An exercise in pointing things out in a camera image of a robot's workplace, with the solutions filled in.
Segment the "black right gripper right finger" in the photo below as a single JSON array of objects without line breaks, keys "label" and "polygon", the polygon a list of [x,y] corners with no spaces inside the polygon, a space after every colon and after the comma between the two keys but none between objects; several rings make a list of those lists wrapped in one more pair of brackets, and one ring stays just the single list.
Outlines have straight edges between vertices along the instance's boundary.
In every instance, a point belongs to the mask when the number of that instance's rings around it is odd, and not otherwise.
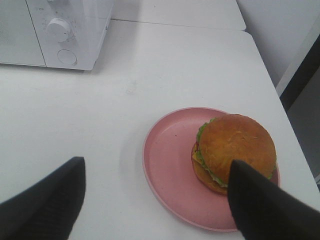
[{"label": "black right gripper right finger", "polygon": [[230,167],[227,200],[246,240],[318,240],[320,213],[242,160]]}]

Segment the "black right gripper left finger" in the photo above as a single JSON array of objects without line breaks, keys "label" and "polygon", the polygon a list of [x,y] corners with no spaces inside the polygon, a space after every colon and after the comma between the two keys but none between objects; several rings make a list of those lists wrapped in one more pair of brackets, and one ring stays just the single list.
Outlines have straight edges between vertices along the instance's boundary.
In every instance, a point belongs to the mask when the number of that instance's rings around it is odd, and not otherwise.
[{"label": "black right gripper left finger", "polygon": [[2,240],[67,240],[86,194],[86,164],[73,157],[0,204]]}]

